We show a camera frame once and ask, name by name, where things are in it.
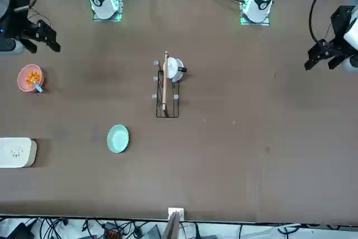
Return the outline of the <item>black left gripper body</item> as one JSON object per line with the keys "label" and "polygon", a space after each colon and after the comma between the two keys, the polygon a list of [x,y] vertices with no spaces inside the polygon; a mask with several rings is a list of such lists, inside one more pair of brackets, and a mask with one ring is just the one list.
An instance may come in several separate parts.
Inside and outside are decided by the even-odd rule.
{"label": "black left gripper body", "polygon": [[339,6],[331,15],[331,23],[333,29],[333,39],[328,44],[352,44],[351,36],[351,17],[353,6]]}

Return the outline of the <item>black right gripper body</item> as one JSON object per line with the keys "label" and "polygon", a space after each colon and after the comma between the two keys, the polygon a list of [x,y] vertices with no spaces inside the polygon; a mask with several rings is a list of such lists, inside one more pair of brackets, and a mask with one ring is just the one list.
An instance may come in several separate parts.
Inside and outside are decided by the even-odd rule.
{"label": "black right gripper body", "polygon": [[34,37],[35,24],[28,20],[28,10],[15,9],[30,4],[30,0],[10,0],[7,33],[12,37]]}

